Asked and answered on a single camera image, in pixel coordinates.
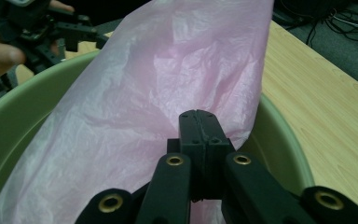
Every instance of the screw hole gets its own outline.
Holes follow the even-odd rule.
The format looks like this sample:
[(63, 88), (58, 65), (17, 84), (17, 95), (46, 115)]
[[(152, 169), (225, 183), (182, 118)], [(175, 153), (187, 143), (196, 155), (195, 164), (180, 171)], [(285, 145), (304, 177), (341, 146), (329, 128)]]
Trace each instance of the screw hole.
[(249, 159), (245, 156), (242, 156), (242, 155), (234, 157), (234, 161), (240, 165), (247, 165), (252, 162), (251, 159)]
[(103, 213), (112, 213), (118, 210), (123, 204), (123, 198), (118, 194), (105, 195), (98, 204), (98, 208)]
[(167, 163), (172, 166), (180, 165), (183, 163), (183, 159), (178, 156), (172, 156), (167, 159)]
[(211, 140), (211, 142), (214, 144), (217, 144), (217, 143), (221, 143), (222, 141), (220, 141), (220, 139), (218, 139), (218, 138), (214, 138)]
[(341, 210), (344, 208), (344, 203), (334, 194), (324, 191), (315, 193), (316, 201), (326, 208), (332, 210)]

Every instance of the wooden table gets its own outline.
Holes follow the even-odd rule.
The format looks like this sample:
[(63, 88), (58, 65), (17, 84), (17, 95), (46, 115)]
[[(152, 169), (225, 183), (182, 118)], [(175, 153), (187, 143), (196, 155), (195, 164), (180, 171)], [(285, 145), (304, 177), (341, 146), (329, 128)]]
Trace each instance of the wooden table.
[[(68, 58), (96, 50), (80, 49)], [(294, 130), (316, 184), (358, 203), (358, 82), (273, 22), (263, 92)]]

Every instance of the plastic bag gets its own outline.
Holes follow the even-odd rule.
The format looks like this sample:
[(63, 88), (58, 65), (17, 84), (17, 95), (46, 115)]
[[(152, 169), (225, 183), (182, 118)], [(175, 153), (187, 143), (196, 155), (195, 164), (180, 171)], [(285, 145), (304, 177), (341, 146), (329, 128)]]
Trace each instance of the plastic bag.
[[(98, 192), (150, 181), (178, 116), (214, 113), (236, 148), (252, 130), (272, 0), (156, 0), (127, 16), (26, 148), (0, 223), (74, 223)], [(193, 203), (192, 223), (223, 222)]]

